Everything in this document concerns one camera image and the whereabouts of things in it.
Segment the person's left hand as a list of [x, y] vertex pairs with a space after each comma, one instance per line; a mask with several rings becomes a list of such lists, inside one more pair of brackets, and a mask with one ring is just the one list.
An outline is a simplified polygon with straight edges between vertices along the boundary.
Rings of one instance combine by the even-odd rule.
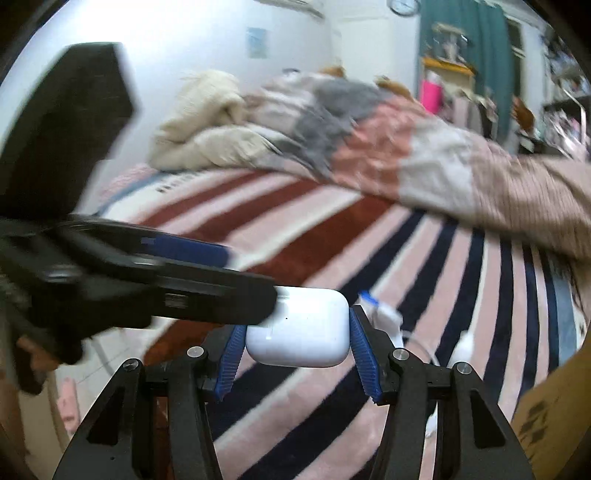
[[39, 395], [49, 372], [60, 365], [58, 359], [27, 336], [16, 341], [14, 366], [21, 391]]

